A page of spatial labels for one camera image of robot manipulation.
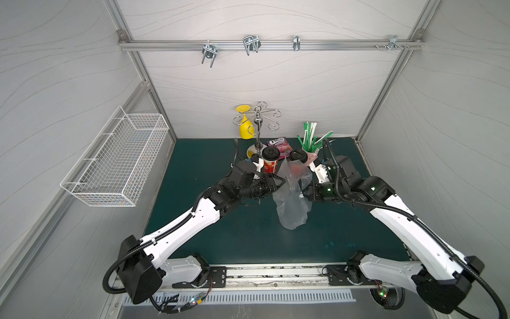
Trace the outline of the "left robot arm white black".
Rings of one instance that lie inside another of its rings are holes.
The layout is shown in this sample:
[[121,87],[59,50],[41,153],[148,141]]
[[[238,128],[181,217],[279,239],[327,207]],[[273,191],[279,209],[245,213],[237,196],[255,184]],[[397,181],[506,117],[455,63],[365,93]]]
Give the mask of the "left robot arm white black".
[[238,208],[243,199],[263,199],[279,190],[285,179],[258,171],[241,161],[227,176],[204,190],[193,206],[166,226],[122,241],[118,259],[108,268],[102,288],[111,295],[126,293],[134,304],[150,299],[164,284],[186,283],[201,287],[210,265],[198,254],[173,259],[171,255],[206,227]]

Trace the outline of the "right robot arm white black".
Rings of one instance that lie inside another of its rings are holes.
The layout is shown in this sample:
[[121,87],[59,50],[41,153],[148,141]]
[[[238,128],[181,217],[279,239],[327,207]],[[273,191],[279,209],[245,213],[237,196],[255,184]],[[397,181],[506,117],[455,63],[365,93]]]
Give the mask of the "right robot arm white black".
[[362,178],[352,161],[336,156],[324,140],[324,162],[317,166],[317,179],[304,190],[304,196],[316,203],[346,203],[360,207],[390,229],[414,254],[412,261],[394,261],[366,251],[358,251],[344,269],[328,266],[330,283],[345,279],[361,286],[374,283],[374,299],[385,306],[390,286],[416,293],[429,307],[466,318],[472,314],[460,304],[478,283],[490,296],[499,318],[507,318],[506,308],[497,293],[482,279],[485,268],[476,256],[466,256],[441,239],[414,214],[395,190],[377,176]]

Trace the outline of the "red milk tea cup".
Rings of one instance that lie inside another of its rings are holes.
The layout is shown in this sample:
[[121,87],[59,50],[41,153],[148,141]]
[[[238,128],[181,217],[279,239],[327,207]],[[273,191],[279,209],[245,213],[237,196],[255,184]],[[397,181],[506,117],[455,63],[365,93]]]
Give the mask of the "red milk tea cup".
[[303,150],[292,150],[288,157],[289,168],[291,173],[300,178],[307,172],[306,162],[308,160],[308,155]]
[[275,174],[280,159],[280,150],[273,146],[267,146],[262,150],[262,159],[264,160],[264,172]]

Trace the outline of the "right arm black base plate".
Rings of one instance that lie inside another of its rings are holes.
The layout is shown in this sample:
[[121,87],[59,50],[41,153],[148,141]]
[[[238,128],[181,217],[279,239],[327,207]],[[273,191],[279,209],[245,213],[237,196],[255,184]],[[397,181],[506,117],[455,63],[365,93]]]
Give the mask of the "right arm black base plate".
[[378,282],[368,279],[358,266],[326,265],[321,273],[328,279],[329,286],[377,286]]

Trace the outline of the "clear plastic carrier bag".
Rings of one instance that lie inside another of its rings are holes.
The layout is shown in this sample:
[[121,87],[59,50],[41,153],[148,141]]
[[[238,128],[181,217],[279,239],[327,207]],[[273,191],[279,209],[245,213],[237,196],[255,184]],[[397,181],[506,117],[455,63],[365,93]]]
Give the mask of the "clear plastic carrier bag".
[[312,172],[300,160],[284,160],[278,176],[285,179],[285,184],[272,194],[281,225],[294,230],[308,220],[312,202],[305,198],[303,189],[312,182]]

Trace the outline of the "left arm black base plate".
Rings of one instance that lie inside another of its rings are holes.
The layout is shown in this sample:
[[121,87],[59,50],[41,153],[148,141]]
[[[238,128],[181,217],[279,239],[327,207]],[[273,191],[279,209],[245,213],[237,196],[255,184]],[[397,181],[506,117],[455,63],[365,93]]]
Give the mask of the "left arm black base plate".
[[172,288],[224,288],[227,284],[227,267],[211,267],[208,271],[202,271],[192,282],[172,284]]

